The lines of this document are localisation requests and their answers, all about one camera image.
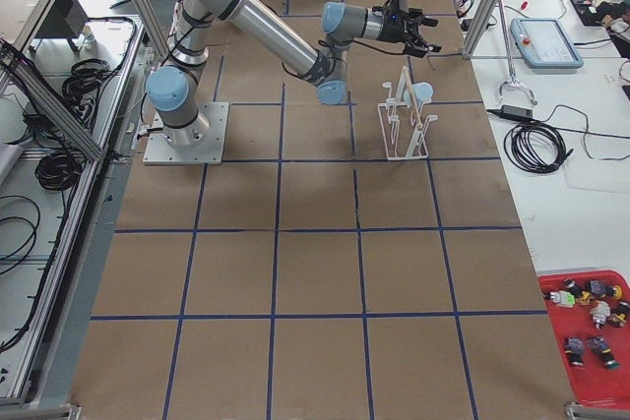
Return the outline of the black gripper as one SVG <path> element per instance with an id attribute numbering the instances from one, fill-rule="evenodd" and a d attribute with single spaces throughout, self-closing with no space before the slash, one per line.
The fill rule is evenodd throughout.
<path id="1" fill-rule="evenodd" d="M 378 41 L 403 43 L 403 53 L 412 57 L 424 57 L 427 53 L 439 53 L 442 46 L 428 42 L 422 35 L 413 35 L 408 30 L 418 30 L 422 26 L 435 28 L 438 20 L 427 17 L 422 9 L 409 8 L 408 0 L 386 0 L 376 7 L 382 17 Z"/>

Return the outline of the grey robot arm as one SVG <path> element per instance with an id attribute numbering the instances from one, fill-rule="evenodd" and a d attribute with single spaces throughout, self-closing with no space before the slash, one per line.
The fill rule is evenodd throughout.
<path id="1" fill-rule="evenodd" d="M 229 22 L 256 39 L 283 62 L 291 76 L 315 87 L 319 101 L 342 104 L 347 98 L 347 52 L 364 38 L 401 44 L 403 56 L 424 57 L 441 46 L 428 42 L 423 26 L 434 28 L 428 18 L 408 0 L 386 0 L 380 6 L 353 6 L 327 2 L 323 6 L 321 30 L 325 38 L 318 47 L 310 45 L 261 0 L 198 0 L 202 12 L 213 20 Z"/>

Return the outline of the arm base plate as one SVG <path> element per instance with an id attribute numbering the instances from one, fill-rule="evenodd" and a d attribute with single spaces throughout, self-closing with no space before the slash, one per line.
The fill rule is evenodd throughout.
<path id="1" fill-rule="evenodd" d="M 164 127 L 158 113 L 144 152 L 147 165 L 193 165 L 222 162 L 228 102 L 206 102 L 198 106 L 195 122 L 182 129 Z"/>

